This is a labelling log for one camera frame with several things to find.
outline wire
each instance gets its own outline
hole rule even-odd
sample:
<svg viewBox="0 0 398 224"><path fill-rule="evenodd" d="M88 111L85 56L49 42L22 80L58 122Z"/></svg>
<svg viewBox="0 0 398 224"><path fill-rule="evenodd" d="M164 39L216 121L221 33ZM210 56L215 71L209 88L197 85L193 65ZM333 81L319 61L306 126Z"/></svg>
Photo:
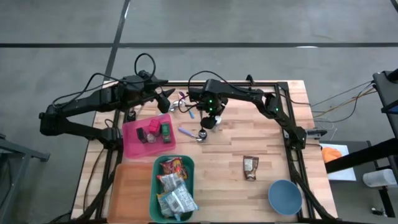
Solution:
<svg viewBox="0 0 398 224"><path fill-rule="evenodd" d="M337 132L337 128L335 129L335 131L333 132L333 134L331 135L331 137L330 137L330 140L329 141L331 141L332 139L333 139L333 137L335 137L335 134L336 134L336 132Z"/></svg>
<svg viewBox="0 0 398 224"><path fill-rule="evenodd" d="M110 128L110 126L107 124L107 121L111 122L112 124L113 124L113 121L110 120L110 119L108 119L108 118L104 120L105 125L106 125L108 128ZM119 133L119 136L122 136L122 133L120 132L120 129L119 129L119 128L118 128L118 133Z"/></svg>
<svg viewBox="0 0 398 224"><path fill-rule="evenodd" d="M354 88L350 88L349 90L346 90L346 91L344 91L344 92L342 92L342 93L339 93L339 94L334 95L334 96L332 96L332 97L329 97L329 98L327 98L327 99L325 99L325 100L322 100L322 101L319 102L319 103L315 103L315 104L313 104L311 107L314 107L314 106L316 106L316 105L319 105L319 104L321 104L321 103L324 103L324 102L326 102L326 101L328 101L328 100L330 100L330 99L333 99L334 97L340 96L340 95L342 95L342 94L344 94L344 93L347 93L347 92L349 92L349 91L351 91L351 90L355 90L356 88L359 88L359 87L361 87L361 86L363 86L363 85L366 85L366 84L368 84L368 83L371 83L371 82L373 82L373 81L368 81L368 82L366 82L366 83L362 83L362 84L360 84L360 85L358 85L358 86L356 86L356 87L354 87Z"/></svg>
<svg viewBox="0 0 398 224"><path fill-rule="evenodd" d="M110 126L106 123L107 121L110 121L112 124L113 124L113 121L111 121L110 119L105 119L105 120L104 120L105 125L106 125L108 128L110 128Z"/></svg>
<svg viewBox="0 0 398 224"><path fill-rule="evenodd" d="M196 103L195 105L192 105L192 106L187 107L187 108L188 108L187 110L182 111L182 110L181 110L181 107L180 107L181 101L182 101L183 99L185 99L187 96L189 96L189 94L185 95L184 97L181 97L181 98L178 100L178 109L180 110L181 113L186 113L186 112L190 111L192 108L196 107L197 104L199 104L199 103Z"/></svg>
<svg viewBox="0 0 398 224"><path fill-rule="evenodd" d="M372 89L366 91L364 94L361 95L361 93L362 93L364 90L360 91L357 97L353 97L353 98L351 98L351 99L348 100L348 101L344 101L344 102L340 103L338 106L335 106L335 107L333 107L333 108L330 108L330 109L326 110L325 112L323 112L322 114L316 115L314 118L319 118L319 117L323 116L323 115L326 114L326 113L329 113L329 112L331 112L331 111L333 111L333 110L335 110L335 109L338 109L338 108L340 108L340 107L342 107L342 106L344 106L344 105L347 105L347 104L349 104L349 103L352 103L354 100L358 100L358 98L361 98L362 96L368 95L368 93L369 93Z"/></svg>
<svg viewBox="0 0 398 224"><path fill-rule="evenodd" d="M223 81L224 81L226 84L228 84L230 87L234 88L235 90L238 90L238 91L241 91L241 92L244 92L244 93L253 93L253 91L244 90L244 89L238 88L238 87L236 87L236 86L230 84L227 80L225 80L225 79L224 79L223 77L221 77L219 74L217 74L217 73L215 73L215 72L212 72L212 71L208 71L208 70L203 70L203 71L200 71L200 72L197 72L197 73L193 74L193 75L189 78L189 80L188 80L188 90L189 90L189 86L190 86L190 84L191 84L191 79L192 79L193 77L195 77L195 76L201 74L201 73L210 73L210 74L212 74L212 75L215 75L215 76L217 76L218 78L220 78L221 80L223 80ZM292 100L292 99L289 99L289 100L290 100L292 103L295 103L295 104L310 105L310 106L311 106L310 103L296 102L296 101L294 101L294 100Z"/></svg>
<svg viewBox="0 0 398 224"><path fill-rule="evenodd" d="M327 120L327 121L331 121L329 118L326 118L326 117L319 117L319 118L314 118L314 122L319 122L319 121L316 121L315 119L325 119L325 120ZM326 127L324 127L324 125L322 125L322 123L319 123L319 126L321 126L321 128L323 128L323 129L325 129L325 130L327 130L327 131L330 131L330 130L333 130L334 128L335 128L335 124L331 124L331 127L330 128L326 128Z"/></svg>
<svg viewBox="0 0 398 224"><path fill-rule="evenodd" d="M10 193L11 187L12 187L11 165L10 165L10 160L9 160L9 159L7 159L7 165L8 165L8 176L9 176L9 183L10 183L10 184L9 184L7 193L5 194L3 200L2 200L1 203L0 203L0 208L2 208L2 206L4 205L4 202L5 202L6 199L8 198L8 194Z"/></svg>
<svg viewBox="0 0 398 224"><path fill-rule="evenodd" d="M219 74L217 74L217 73L215 73L215 72L212 72L212 71L208 71L208 70L203 70L203 71L200 71L200 72L196 72L195 74L193 74L193 75L189 78L189 80L188 80L188 91L189 91L189 86L190 86L190 84L191 84L191 79L192 79L193 77L199 75L199 74L202 74L202 73L210 73L210 74L213 74L213 75L217 76L218 78L220 78L221 80L223 80L226 84L228 84L230 87L234 88L235 90L238 90L238 91L241 91L241 92L244 92L244 93L253 93L252 91L243 90L243 89L240 89L240 88L238 88L238 87L236 87L236 86L230 84L227 80L225 80L225 79L224 79L223 77L221 77Z"/></svg>
<svg viewBox="0 0 398 224"><path fill-rule="evenodd" d="M49 223L57 223L57 221L59 221L61 218L63 218L65 215L71 215L72 211L69 211L65 214L59 215L57 217L55 217L53 220L51 220Z"/></svg>
<svg viewBox="0 0 398 224"><path fill-rule="evenodd" d="M283 94L280 94L279 93L279 95L280 96L283 96L286 100L289 100L290 102L292 102L292 103L295 103L295 104L300 104L300 105L310 105L311 106L311 104L310 103L303 103L303 102L296 102L296 101L293 101L292 99L288 99L285 95L283 95Z"/></svg>
<svg viewBox="0 0 398 224"><path fill-rule="evenodd" d="M107 83L102 83L102 84L100 84L100 85L98 85L98 86L96 86L96 87L94 87L94 88L90 88L90 89L88 89L88 90L85 90L83 93L88 92L88 91L91 91L91 90L95 90L95 89L97 89L97 88L99 88L99 87L102 87L103 85L107 85L107 84L114 83L114 82L117 82L117 81L111 81L111 82L107 82ZM58 97L57 99L55 99L55 100L52 102L52 106L56 108L56 106L55 106L55 102L56 102L56 101L61 100L62 98L65 98L65 97L68 97L68 96L73 96L73 95L79 94L79 93L81 93L81 91L76 92L76 93L67 94L67 95L64 95L64 96L60 96L60 97Z"/></svg>
<svg viewBox="0 0 398 224"><path fill-rule="evenodd" d="M152 60L152 63L153 63L153 66L154 66L154 70L152 71L151 75L150 75L148 78L146 78L145 80L141 80L141 81L137 81L137 82L129 82L129 81L126 81L126 80L120 80L120 79L118 79L118 78L114 78L114 77L111 77L111 76L109 76L109 75L105 75L105 74L102 74L102 73L97 72L97 73L92 74L92 76L90 77L90 79L88 80L88 82L87 82L87 84L86 84L86 87L84 87L84 89L83 89L82 91L79 91L79 92L76 92L76 93L71 93L71 94L68 94L68 95L64 95L64 96L58 97L57 99L55 99L55 100L52 102L52 106L53 106L54 108L56 108L56 109L63 108L63 107L65 107L65 106L69 105L71 102L73 102L73 101L76 100L77 98L79 98L83 93L85 93L85 92L87 92L87 91L94 90L94 89L99 88L99 87L101 87L101 86L103 86L103 85L109 84L109 83L104 83L104 84L101 84L101 85L99 85L99 86L96 86L96 87L91 88L91 89L88 90L87 88L88 88L88 86L90 85L92 79L93 79L95 76L97 76L97 75L101 75L101 76L103 76L103 77L112 79L112 80L114 80L114 82L117 81L117 82L123 82L123 83L128 83L128 84L144 83L144 82L150 80L150 79L155 75L155 71L156 71L156 63L155 63L154 58L153 58L151 55L149 55L149 54L147 54L147 53L142 53L142 54L138 55L138 57L136 58L136 61L134 62L134 72L136 73L136 75L138 75L138 74L137 74L137 69L136 69L136 68L137 68L137 62L138 62L138 59L140 59L143 55L148 56L148 57ZM57 106L57 105L55 105L55 102L56 102L56 101L58 101L58 100L60 100L60 99L62 99L62 98L68 97L68 96L73 96L73 95L77 95L77 96L73 97L70 101L66 102L66 103L63 104L62 106Z"/></svg>
<svg viewBox="0 0 398 224"><path fill-rule="evenodd" d="M350 117L354 114L355 109L356 109L356 104L357 104L357 102L358 102L358 99L360 98L360 95L361 95L361 93L362 93L364 90L360 91L359 94L357 95L357 97L355 98L354 109L353 109L353 111L351 112L350 115L348 115L347 117L345 117L345 118L343 118L343 119L339 119L339 120L337 120L337 121L318 121L318 122L324 122L324 123L337 123L337 122L340 122L340 121L345 121L345 120L347 120L348 118L350 118Z"/></svg>
<svg viewBox="0 0 398 224"><path fill-rule="evenodd" d="M137 62L138 62L138 60L139 60L142 56L148 56L148 57L150 58L150 60L152 61L152 64L153 64L153 66L154 66L154 69L153 69L153 71L152 71L152 74L150 75L150 78L152 78L152 76L154 76L154 75L155 75L155 72L156 72L156 63L155 63L155 59L154 59L150 54L148 54L148 53L142 53L142 54L139 54L139 55L136 57L136 60L134 61L134 73L135 73L136 75L138 75L138 73L137 73Z"/></svg>
<svg viewBox="0 0 398 224"><path fill-rule="evenodd" d="M103 148L103 149L101 150L101 152L99 153L97 159L96 159L95 162L94 162L94 166L93 166L93 169L91 170L90 177L88 178L88 182L87 182L87 186L86 186L86 190L85 190L85 196L83 197L83 213L84 213L85 210L86 210L86 198L87 198L87 193L88 193L88 187L90 186L91 179L93 178L95 167L97 166L97 163L98 163L98 161L100 160L100 157L101 157L102 152L103 152L104 150L105 150L105 148Z"/></svg>

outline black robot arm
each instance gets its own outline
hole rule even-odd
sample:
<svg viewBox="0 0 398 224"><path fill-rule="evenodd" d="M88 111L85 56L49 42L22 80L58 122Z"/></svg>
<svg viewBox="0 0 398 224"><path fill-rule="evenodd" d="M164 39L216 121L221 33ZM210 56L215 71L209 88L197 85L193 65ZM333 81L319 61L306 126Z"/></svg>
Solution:
<svg viewBox="0 0 398 224"><path fill-rule="evenodd" d="M167 99L175 89L156 92L156 88L165 85L168 80L158 80L145 71L138 75L124 77L121 82L100 90L90 96L78 100L49 105L45 113L40 113L40 132L46 136L72 134L83 136L89 140L97 139L105 148L122 144L119 130L116 128L98 129L91 126L71 122L69 116L90 111L106 112L112 110L127 110L145 102L157 100L158 109L166 113L170 107Z"/></svg>
<svg viewBox="0 0 398 224"><path fill-rule="evenodd" d="M228 98L252 102L266 118L274 119L289 135L290 146L294 149L304 149L307 134L296 126L292 120L279 108L280 102L272 93L264 93L260 89L241 88L209 79L203 88L189 88L190 101L196 101L197 109L205 111L209 117L201 120L202 127L211 129L216 124L215 116L224 111Z"/></svg>

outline marker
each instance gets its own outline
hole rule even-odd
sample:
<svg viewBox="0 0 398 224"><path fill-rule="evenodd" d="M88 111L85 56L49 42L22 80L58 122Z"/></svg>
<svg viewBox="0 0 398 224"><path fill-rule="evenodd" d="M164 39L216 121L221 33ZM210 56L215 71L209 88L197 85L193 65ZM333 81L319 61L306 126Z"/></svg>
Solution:
<svg viewBox="0 0 398 224"><path fill-rule="evenodd" d="M189 136L191 136L191 137L193 137L193 138L196 138L196 136L195 136L194 134L192 134L191 132L189 132L189 131L183 129L182 127L178 127L178 130L179 130L180 132L186 134L186 135L189 135Z"/></svg>
<svg viewBox="0 0 398 224"><path fill-rule="evenodd" d="M189 115L191 116L192 119L195 118L195 116L193 115L193 112L192 112L192 111L189 111Z"/></svg>

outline wooden tray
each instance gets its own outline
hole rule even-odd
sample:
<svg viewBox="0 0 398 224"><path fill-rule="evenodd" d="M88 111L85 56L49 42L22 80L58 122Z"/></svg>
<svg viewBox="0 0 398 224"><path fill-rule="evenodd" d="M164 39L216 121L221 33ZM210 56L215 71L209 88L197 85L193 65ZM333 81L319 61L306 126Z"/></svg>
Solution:
<svg viewBox="0 0 398 224"><path fill-rule="evenodd" d="M117 166L108 223L150 222L149 197L152 166L153 163Z"/></svg>

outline snack bag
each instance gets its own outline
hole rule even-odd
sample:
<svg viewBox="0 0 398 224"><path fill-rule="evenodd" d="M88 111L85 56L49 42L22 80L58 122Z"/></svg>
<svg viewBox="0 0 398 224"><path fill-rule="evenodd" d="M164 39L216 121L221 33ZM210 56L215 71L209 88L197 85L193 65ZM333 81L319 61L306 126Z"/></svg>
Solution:
<svg viewBox="0 0 398 224"><path fill-rule="evenodd" d="M165 218L173 217L173 216L174 216L173 211L170 209L169 205L167 205L167 202L165 202L164 200L162 200L162 197L164 197L165 194L167 194L167 193L156 194L156 196L157 196L157 201L159 202L162 215L163 215Z"/></svg>
<svg viewBox="0 0 398 224"><path fill-rule="evenodd" d="M171 211L174 212L177 221L181 220L182 213L198 210L198 205L193 201L191 194L185 186L185 182L179 185L174 191L164 195L162 200L167 202Z"/></svg>
<svg viewBox="0 0 398 224"><path fill-rule="evenodd" d="M184 183L179 167L177 172L167 175L158 175L157 178L162 183L165 192L171 192L180 184Z"/></svg>
<svg viewBox="0 0 398 224"><path fill-rule="evenodd" d="M174 172L177 172L177 168L180 168L181 175L184 180L188 178L187 170L185 170L185 167L182 164L181 157L172 157L166 162L161 162L160 165L163 167L164 174L172 174Z"/></svg>
<svg viewBox="0 0 398 224"><path fill-rule="evenodd" d="M247 181L256 180L256 170L259 165L259 158L254 156L243 156L243 172Z"/></svg>

